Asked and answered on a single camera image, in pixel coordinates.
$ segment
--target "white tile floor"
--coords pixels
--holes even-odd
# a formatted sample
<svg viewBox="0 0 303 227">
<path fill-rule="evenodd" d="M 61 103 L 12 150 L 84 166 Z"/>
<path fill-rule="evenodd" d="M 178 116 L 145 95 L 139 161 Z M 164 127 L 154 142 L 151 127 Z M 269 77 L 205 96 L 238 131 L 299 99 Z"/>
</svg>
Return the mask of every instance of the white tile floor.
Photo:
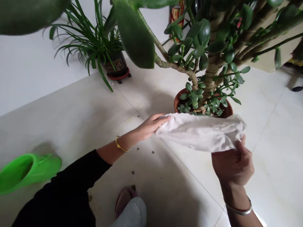
<svg viewBox="0 0 303 227">
<path fill-rule="evenodd" d="M 114 82 L 114 93 L 95 74 L 0 117 L 0 168 L 23 153 L 55 152 L 64 169 L 151 114 L 173 112 L 187 76 L 127 62 L 132 77 Z M 247 122 L 247 147 L 253 152 L 255 174 L 246 190 L 267 226 L 303 225 L 303 92 L 287 88 L 291 78 L 300 86 L 303 80 L 290 74 L 285 68 L 273 74 L 251 69 L 237 89 L 242 105 L 231 101 L 234 113 Z M 229 226 L 208 153 L 155 136 L 140 142 L 89 190 L 97 226 L 113 222 L 118 193 L 130 184 L 146 203 L 148 226 Z M 1 226 L 10 226 L 43 185 L 0 196 Z"/>
</svg>

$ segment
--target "plant stand with wheels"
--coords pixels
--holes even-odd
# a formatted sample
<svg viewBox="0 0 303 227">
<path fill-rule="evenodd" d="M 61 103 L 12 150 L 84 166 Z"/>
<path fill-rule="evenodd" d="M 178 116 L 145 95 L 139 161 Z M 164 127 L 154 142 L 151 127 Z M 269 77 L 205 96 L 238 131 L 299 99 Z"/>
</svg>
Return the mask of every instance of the plant stand with wheels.
<svg viewBox="0 0 303 227">
<path fill-rule="evenodd" d="M 126 77 L 131 77 L 132 75 L 129 73 L 129 68 L 127 67 L 127 72 L 125 74 L 107 74 L 108 78 L 111 80 L 116 80 L 119 84 L 122 84 L 122 79 L 126 78 Z"/>
</svg>

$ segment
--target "person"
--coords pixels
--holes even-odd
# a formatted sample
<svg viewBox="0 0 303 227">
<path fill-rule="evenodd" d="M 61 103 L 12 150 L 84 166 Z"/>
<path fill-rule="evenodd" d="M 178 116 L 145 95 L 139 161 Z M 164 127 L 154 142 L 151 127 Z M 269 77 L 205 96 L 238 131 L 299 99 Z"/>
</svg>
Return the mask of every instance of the person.
<svg viewBox="0 0 303 227">
<path fill-rule="evenodd" d="M 19 212 L 17 226 L 95 226 L 87 190 L 112 164 L 141 140 L 149 138 L 170 116 L 154 114 L 138 128 L 109 144 L 89 152 L 59 172 L 39 190 Z M 262 226 L 251 209 L 244 185 L 254 173 L 252 154 L 245 148 L 245 137 L 236 150 L 212 153 L 212 164 L 219 178 L 231 226 Z M 122 190 L 116 203 L 112 227 L 144 227 L 146 207 L 135 186 Z"/>
</svg>

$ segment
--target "foot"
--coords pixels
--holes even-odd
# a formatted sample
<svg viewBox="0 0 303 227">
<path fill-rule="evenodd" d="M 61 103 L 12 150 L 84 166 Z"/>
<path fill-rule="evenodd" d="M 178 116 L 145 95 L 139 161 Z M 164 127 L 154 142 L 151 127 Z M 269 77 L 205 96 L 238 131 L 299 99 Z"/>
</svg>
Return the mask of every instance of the foot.
<svg viewBox="0 0 303 227">
<path fill-rule="evenodd" d="M 116 203 L 116 218 L 118 218 L 126 205 L 129 203 L 129 201 L 132 200 L 132 198 L 137 197 L 137 191 L 136 191 L 136 186 L 132 185 L 130 187 L 126 187 L 123 189 L 123 191 L 120 193 L 118 201 Z"/>
</svg>

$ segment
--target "white towel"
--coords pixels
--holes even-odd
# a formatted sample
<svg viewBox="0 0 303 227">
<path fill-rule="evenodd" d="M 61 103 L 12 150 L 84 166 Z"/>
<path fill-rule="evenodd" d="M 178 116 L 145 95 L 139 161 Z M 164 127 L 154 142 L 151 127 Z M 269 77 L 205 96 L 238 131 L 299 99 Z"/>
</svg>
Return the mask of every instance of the white towel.
<svg viewBox="0 0 303 227">
<path fill-rule="evenodd" d="M 228 118 L 170 113 L 170 121 L 156 131 L 156 136 L 180 143 L 199 151 L 219 152 L 234 149 L 246 129 L 243 119 L 234 114 Z"/>
</svg>

